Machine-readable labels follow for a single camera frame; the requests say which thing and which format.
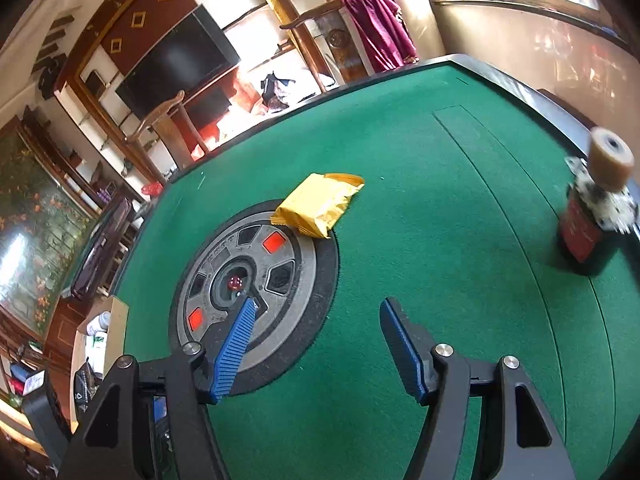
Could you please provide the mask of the yellow snack packet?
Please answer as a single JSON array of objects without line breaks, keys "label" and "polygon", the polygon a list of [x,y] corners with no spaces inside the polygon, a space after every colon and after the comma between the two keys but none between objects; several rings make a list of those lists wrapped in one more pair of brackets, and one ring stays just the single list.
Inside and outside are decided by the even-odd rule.
[{"label": "yellow snack packet", "polygon": [[356,174],[310,174],[277,206],[273,226],[314,238],[329,238],[352,198],[364,187]]}]

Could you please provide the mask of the black snack bag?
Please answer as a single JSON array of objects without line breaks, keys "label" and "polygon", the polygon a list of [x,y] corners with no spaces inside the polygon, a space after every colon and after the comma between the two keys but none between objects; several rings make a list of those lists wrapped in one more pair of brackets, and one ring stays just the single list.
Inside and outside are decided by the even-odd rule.
[{"label": "black snack bag", "polygon": [[96,394],[99,381],[88,360],[76,370],[73,382],[73,400],[76,418],[80,419],[88,410],[89,403]]}]

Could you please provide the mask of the white green tube in box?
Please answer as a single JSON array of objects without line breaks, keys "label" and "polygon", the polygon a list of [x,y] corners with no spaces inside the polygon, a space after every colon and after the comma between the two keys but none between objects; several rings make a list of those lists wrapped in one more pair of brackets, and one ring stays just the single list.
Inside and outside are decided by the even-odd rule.
[{"label": "white green tube in box", "polygon": [[107,334],[98,333],[96,336],[86,336],[85,355],[92,366],[102,366],[106,353]]}]

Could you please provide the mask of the cardboard box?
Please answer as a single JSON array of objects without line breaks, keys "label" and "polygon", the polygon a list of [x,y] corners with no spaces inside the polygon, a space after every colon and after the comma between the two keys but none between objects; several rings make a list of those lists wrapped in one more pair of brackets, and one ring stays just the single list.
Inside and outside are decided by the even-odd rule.
[{"label": "cardboard box", "polygon": [[103,376],[124,353],[128,306],[115,296],[100,297],[78,325],[70,361],[70,429],[78,427],[75,406],[75,373],[88,362],[95,373]]}]

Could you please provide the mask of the white bottle in box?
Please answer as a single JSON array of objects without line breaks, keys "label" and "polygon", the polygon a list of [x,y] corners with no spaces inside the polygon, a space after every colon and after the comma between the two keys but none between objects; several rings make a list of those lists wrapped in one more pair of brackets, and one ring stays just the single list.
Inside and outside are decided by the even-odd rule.
[{"label": "white bottle in box", "polygon": [[106,334],[110,328],[110,323],[111,312],[109,310],[102,311],[88,322],[86,326],[86,335],[93,337],[98,333]]}]

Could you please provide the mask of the dark glossy side table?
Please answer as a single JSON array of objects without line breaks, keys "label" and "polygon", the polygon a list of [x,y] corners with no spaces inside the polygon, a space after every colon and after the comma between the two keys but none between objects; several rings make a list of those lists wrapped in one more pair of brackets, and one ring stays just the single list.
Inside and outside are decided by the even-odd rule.
[{"label": "dark glossy side table", "polygon": [[107,274],[133,214],[134,207],[128,197],[119,195],[110,201],[70,268],[63,286],[65,298],[83,304],[93,297]]}]

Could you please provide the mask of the red black canister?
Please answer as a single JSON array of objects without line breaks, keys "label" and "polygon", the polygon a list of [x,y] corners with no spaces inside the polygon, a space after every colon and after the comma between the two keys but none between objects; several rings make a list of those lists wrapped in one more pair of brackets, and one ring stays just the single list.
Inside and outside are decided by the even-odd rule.
[{"label": "red black canister", "polygon": [[596,276],[617,254],[622,237],[597,225],[574,185],[568,186],[566,195],[566,207],[556,229],[556,242],[576,273]]}]

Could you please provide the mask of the floral painting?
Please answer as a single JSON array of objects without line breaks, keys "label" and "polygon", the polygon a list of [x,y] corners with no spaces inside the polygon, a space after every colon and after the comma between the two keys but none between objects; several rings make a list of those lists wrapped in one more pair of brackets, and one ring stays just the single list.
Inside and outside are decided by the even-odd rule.
[{"label": "floral painting", "polygon": [[43,338],[96,224],[52,178],[17,126],[1,133],[1,307]]}]

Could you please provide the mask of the round mahjong table centre console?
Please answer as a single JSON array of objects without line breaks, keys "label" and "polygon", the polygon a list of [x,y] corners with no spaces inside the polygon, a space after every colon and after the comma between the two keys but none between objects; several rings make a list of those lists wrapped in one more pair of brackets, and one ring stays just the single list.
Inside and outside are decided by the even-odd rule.
[{"label": "round mahjong table centre console", "polygon": [[256,321],[232,394],[256,391],[292,368],[312,345],[337,289],[335,235],[314,238],[275,226],[267,200],[226,220],[198,248],[177,285],[168,338],[178,349],[224,322],[236,297],[256,304]]}]

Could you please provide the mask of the red plastic item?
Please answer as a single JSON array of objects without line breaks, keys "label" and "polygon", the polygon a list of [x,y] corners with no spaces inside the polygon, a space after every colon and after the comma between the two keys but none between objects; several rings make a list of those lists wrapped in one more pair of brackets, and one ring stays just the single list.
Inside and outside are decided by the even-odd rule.
[{"label": "red plastic item", "polygon": [[163,193],[164,186],[160,182],[152,182],[142,186],[141,193],[145,196],[155,198]]}]

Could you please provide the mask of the brown roller with white gear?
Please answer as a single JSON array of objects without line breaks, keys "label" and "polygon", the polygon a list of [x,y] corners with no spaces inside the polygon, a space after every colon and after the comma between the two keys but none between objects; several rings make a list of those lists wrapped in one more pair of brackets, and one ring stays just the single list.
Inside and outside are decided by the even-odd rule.
[{"label": "brown roller with white gear", "polygon": [[594,223],[605,232],[629,234],[639,218],[639,203],[627,185],[634,154],[626,142],[611,130],[594,127],[587,157],[567,157],[565,163],[574,176],[572,188]]}]

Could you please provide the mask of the wooden shelving unit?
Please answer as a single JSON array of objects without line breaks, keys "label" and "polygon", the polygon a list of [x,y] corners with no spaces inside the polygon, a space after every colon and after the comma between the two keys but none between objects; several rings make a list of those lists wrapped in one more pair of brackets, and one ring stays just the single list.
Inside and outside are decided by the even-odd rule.
[{"label": "wooden shelving unit", "polygon": [[62,50],[61,29],[48,32],[43,43],[37,47],[30,82],[35,92],[29,108],[34,111],[40,124],[62,155],[78,162],[76,170],[85,181],[101,177],[107,183],[123,188],[137,205],[149,200],[142,188],[150,182],[130,160],[105,127],[98,121],[104,113],[114,122],[122,134],[132,133],[138,121],[116,94],[116,87],[124,80],[116,65],[103,48],[97,48],[79,79],[85,82],[95,76],[104,85],[104,91],[96,99],[98,110],[92,112],[80,99],[80,92],[66,82],[62,89],[55,90],[50,99],[45,99],[38,89],[39,77],[44,74],[47,62],[51,62]]}]

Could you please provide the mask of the wooden chair left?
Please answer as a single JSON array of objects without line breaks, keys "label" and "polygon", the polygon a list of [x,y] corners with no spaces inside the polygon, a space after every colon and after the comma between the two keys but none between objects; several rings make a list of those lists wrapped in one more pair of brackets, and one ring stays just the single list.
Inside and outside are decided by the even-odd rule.
[{"label": "wooden chair left", "polygon": [[134,130],[130,136],[125,136],[125,143],[145,162],[154,174],[154,178],[158,182],[165,183],[167,178],[152,161],[148,151],[143,147],[140,141],[142,133],[146,130],[153,130],[158,137],[158,142],[168,151],[169,156],[175,163],[178,170],[185,170],[193,164],[191,151],[183,139],[181,130],[172,120],[172,116],[178,115],[186,123],[194,137],[196,144],[201,148],[203,153],[207,155],[209,148],[206,145],[201,133],[195,128],[191,117],[186,112],[183,101],[186,92],[179,90],[177,94],[154,107],[149,114],[142,119],[142,122]]}]

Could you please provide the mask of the wooden chair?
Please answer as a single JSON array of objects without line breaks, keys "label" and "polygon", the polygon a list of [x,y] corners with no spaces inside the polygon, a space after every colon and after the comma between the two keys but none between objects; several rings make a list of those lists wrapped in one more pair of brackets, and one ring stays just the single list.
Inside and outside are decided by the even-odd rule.
[{"label": "wooden chair", "polygon": [[165,183],[167,178],[152,161],[148,151],[143,147],[140,141],[142,133],[146,130],[153,130],[158,137],[158,142],[168,151],[169,156],[175,163],[178,170],[185,170],[193,164],[191,151],[183,139],[181,130],[172,120],[172,116],[178,115],[186,123],[194,137],[196,144],[201,148],[203,153],[207,155],[209,148],[206,145],[201,133],[195,128],[191,117],[186,112],[183,101],[186,92],[179,90],[177,94],[154,107],[149,114],[142,119],[142,122],[134,130],[130,136],[125,136],[125,143],[145,162],[154,174],[154,178],[158,182]]},{"label": "wooden chair", "polygon": [[315,6],[282,24],[280,29],[292,32],[297,40],[302,40],[303,33],[308,32],[337,84],[354,84],[374,74],[355,22],[342,0]]}]

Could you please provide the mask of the dark clothes pile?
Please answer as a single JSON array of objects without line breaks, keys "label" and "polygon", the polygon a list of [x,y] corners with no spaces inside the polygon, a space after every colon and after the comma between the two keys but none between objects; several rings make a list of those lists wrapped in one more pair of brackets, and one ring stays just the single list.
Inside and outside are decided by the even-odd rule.
[{"label": "dark clothes pile", "polygon": [[288,104],[288,86],[293,79],[279,78],[275,73],[270,73],[260,82],[262,90],[262,102],[270,112],[280,112],[290,107]]}]

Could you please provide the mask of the black television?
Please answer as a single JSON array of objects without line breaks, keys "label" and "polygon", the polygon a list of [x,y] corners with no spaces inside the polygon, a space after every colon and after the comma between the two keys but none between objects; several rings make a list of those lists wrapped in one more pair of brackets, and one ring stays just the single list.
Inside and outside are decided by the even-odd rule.
[{"label": "black television", "polygon": [[143,118],[180,91],[187,98],[195,96],[239,62],[238,52],[206,7],[198,6],[137,62],[116,94]]}]

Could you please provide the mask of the magenta cloth on chair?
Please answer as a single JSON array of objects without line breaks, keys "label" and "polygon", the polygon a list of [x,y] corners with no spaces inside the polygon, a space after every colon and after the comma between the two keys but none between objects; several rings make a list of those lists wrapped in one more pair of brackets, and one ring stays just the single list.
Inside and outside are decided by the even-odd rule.
[{"label": "magenta cloth on chair", "polygon": [[419,61],[394,0],[342,0],[375,73],[397,70]]}]

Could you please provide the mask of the wooden chair right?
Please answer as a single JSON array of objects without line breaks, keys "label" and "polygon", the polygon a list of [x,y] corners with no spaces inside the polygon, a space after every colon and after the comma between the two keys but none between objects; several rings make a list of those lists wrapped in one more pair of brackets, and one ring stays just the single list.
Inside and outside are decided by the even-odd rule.
[{"label": "wooden chair right", "polygon": [[355,22],[342,0],[315,6],[282,24],[280,29],[292,32],[297,40],[302,40],[303,33],[308,32],[337,84],[354,84],[374,74]]}]

